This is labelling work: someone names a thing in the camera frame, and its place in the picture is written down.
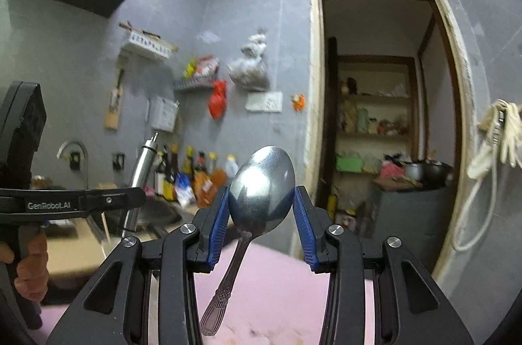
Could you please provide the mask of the left hand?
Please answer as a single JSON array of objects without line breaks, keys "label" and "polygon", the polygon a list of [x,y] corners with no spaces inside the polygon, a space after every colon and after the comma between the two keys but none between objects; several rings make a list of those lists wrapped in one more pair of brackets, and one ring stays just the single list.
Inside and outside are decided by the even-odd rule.
[{"label": "left hand", "polygon": [[40,303],[48,291],[49,260],[47,238],[39,228],[28,244],[28,255],[17,265],[15,289],[20,295],[33,303]]}]

